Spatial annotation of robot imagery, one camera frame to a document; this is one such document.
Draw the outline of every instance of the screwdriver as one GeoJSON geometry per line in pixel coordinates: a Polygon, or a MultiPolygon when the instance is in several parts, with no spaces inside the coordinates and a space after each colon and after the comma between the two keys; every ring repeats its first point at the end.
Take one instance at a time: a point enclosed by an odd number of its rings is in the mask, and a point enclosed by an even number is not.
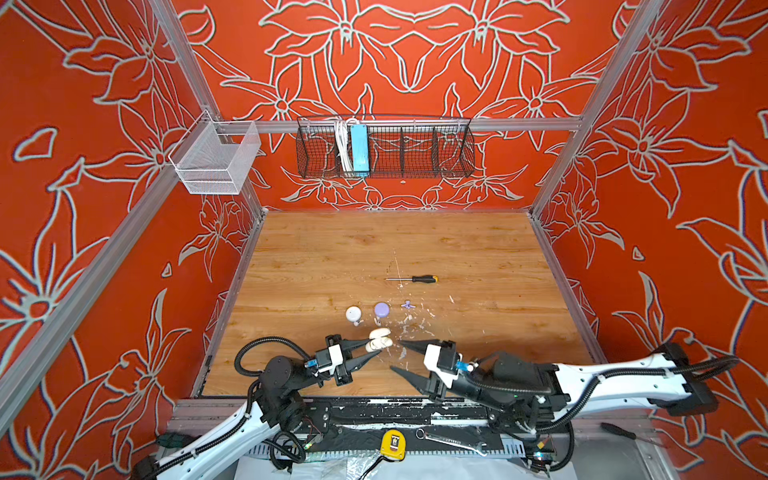
{"type": "Polygon", "coordinates": [[[628,432],[627,430],[622,429],[619,425],[614,425],[613,423],[602,422],[600,424],[600,428],[605,430],[608,433],[613,433],[614,435],[619,435],[621,437],[627,437],[630,440],[642,440],[643,442],[648,442],[650,444],[659,446],[662,449],[666,448],[664,445],[661,445],[659,442],[654,442],[653,440],[644,439],[643,437],[638,437],[636,433],[628,432]]]}
{"type": "Polygon", "coordinates": [[[388,278],[387,280],[397,280],[397,281],[405,281],[408,280],[412,281],[413,283],[437,283],[437,276],[435,275],[421,275],[421,276],[412,276],[410,278],[388,278]]]}

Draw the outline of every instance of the wire basket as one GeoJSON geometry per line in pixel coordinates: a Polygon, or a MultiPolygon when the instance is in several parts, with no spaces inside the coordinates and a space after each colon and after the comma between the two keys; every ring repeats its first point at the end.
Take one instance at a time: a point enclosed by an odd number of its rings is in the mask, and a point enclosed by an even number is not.
{"type": "Polygon", "coordinates": [[[243,188],[253,159],[261,148],[261,138],[256,124],[250,122],[240,143],[227,143],[231,137],[217,132],[217,125],[210,115],[201,115],[198,124],[203,130],[192,145],[174,161],[179,152],[170,158],[176,173],[191,194],[237,195],[243,188]]]}
{"type": "MultiPolygon", "coordinates": [[[[337,118],[299,119],[296,162],[304,178],[469,177],[475,171],[475,137],[468,118],[362,119],[367,126],[368,163],[344,170],[336,143],[337,118]]],[[[347,154],[353,158],[352,134],[347,154]]]]}

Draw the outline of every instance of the wooden table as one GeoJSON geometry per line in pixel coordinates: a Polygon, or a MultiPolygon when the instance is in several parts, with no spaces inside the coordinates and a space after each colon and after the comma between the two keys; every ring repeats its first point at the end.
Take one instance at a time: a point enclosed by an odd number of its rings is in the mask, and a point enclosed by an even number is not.
{"type": "MultiPolygon", "coordinates": [[[[327,335],[367,338],[378,328],[378,302],[391,307],[382,325],[396,342],[452,339],[465,359],[503,349],[535,362],[591,363],[525,214],[270,212],[204,394],[245,394],[252,379],[235,372],[233,359],[252,339],[285,336],[311,355],[327,335]],[[439,282],[384,280],[425,274],[439,282]],[[417,308],[402,308],[406,300],[417,308]],[[351,305],[363,311],[360,326],[345,318],[351,305]]],[[[243,366],[261,369],[273,356],[291,354],[261,345],[243,366]]],[[[353,373],[353,383],[302,394],[418,395],[389,366],[425,375],[422,360],[396,343],[353,373]]]]}

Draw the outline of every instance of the floral wallpaper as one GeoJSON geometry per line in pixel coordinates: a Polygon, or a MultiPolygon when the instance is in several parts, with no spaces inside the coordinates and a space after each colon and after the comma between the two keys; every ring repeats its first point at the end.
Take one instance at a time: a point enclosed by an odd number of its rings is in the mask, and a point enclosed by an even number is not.
{"type": "Polygon", "coordinates": [[[678,342],[717,412],[652,415],[681,478],[768,476],[768,5],[665,2],[542,223],[610,361],[678,342]]]}
{"type": "MultiPolygon", "coordinates": [[[[314,114],[578,116],[637,2],[174,0],[224,117],[314,114]]],[[[479,133],[463,179],[302,179],[290,134],[263,136],[250,179],[265,206],[529,207],[568,137],[479,133]]]]}
{"type": "MultiPolygon", "coordinates": [[[[200,110],[146,0],[0,7],[0,374],[200,110]]],[[[189,395],[255,219],[177,185],[0,439],[0,477],[124,478],[189,395]]]]}

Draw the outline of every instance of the screwdriver handle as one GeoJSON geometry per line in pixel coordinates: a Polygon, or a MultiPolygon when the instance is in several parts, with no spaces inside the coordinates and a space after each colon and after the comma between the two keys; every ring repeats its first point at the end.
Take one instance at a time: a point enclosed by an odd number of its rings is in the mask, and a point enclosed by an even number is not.
{"type": "Polygon", "coordinates": [[[437,276],[434,275],[421,275],[411,277],[413,283],[437,283],[437,276]]]}
{"type": "Polygon", "coordinates": [[[637,434],[628,432],[627,430],[622,429],[618,425],[614,425],[613,423],[605,423],[602,422],[600,424],[600,428],[605,430],[608,433],[613,433],[614,435],[619,435],[621,437],[627,437],[630,440],[637,440],[637,434]]]}

